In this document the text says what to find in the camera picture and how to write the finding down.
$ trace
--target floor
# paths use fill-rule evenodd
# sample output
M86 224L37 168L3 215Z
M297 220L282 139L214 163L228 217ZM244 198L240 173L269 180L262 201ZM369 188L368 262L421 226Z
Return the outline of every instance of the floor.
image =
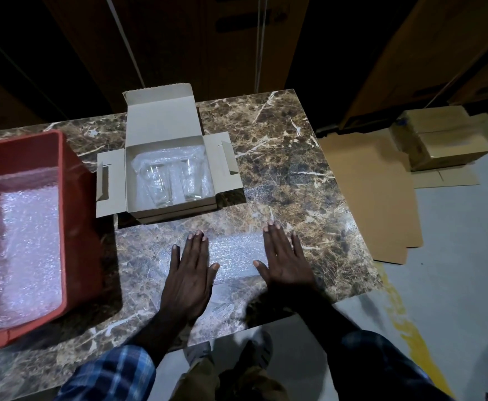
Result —
M488 155L474 164L481 185L418 189L424 246L404 266L377 264L385 290L337 307L362 328L381 333L458 400L488 392ZM212 344L222 371L235 363L255 329ZM325 355L298 316L271 323L274 356L268 369L293 401L336 400ZM167 400L188 365L169 353L150 400Z

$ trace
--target red plastic bin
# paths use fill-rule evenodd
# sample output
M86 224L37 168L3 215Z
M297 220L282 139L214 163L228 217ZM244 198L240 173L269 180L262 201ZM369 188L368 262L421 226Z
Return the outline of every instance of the red plastic bin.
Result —
M95 186L65 135L51 130L0 141L0 175L43 167L58 167L62 303L44 317L0 329L0 348L96 297L103 288L101 243L94 229Z

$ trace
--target drinking glass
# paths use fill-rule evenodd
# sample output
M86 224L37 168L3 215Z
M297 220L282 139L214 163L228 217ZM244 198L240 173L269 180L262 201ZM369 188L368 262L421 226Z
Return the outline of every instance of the drinking glass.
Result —
M165 207L172 204L172 187L170 184L170 173L167 165L163 163L151 163L141 172L145 181L145 188L148 195L157 207Z
M195 158L184 159L179 162L179 165L181 166L181 184L185 200L202 199L203 161Z

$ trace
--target khaki pants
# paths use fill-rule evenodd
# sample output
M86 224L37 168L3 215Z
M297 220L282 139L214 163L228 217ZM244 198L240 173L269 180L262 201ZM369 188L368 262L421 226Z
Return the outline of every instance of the khaki pants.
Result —
M218 376L208 358L194 363L175 386L171 401L289 401L287 391L261 367L244 372L224 371Z

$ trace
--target table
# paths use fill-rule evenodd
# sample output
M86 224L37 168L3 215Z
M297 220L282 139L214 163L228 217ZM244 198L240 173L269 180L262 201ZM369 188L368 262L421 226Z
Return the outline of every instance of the table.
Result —
M196 229L209 237L260 232L274 217L286 231L298 232L314 272L335 300L381 287L294 90L204 101L197 107L205 134L229 132L245 200L235 204L229 197L218 211L151 225L127 226L127 219L117 216L101 219L104 294L0 349L0 399L63 384L78 365L123 343L145 324L165 281L167 266L159 263L159 254ZM60 129L94 171L99 152L124 147L126 117L13 128L0 131L0 139ZM261 309L258 296L264 290L258 276L216 284L204 315L173 349L187 340L193 345L281 317Z

